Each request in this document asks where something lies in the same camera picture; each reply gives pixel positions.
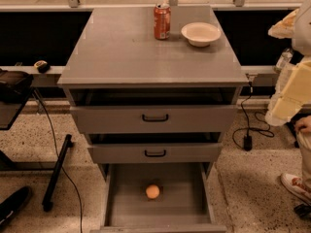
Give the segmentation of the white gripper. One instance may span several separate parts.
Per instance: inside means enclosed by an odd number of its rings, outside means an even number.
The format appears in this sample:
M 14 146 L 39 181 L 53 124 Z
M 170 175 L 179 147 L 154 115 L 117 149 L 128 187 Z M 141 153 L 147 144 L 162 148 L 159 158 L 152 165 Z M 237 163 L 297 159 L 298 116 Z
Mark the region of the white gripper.
M 277 39 L 292 39 L 292 48 L 305 56 L 311 55 L 311 0 L 272 25 L 268 35 Z M 276 83 L 265 121 L 272 126 L 289 122 L 311 101 L 311 62 L 287 64 Z

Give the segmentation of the person hand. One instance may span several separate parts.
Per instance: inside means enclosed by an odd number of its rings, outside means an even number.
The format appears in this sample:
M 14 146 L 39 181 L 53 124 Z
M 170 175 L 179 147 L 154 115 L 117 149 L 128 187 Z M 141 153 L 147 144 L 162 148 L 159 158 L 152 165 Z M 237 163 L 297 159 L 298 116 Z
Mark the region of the person hand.
M 300 118 L 295 123 L 294 130 L 301 133 L 311 133 L 311 116 Z

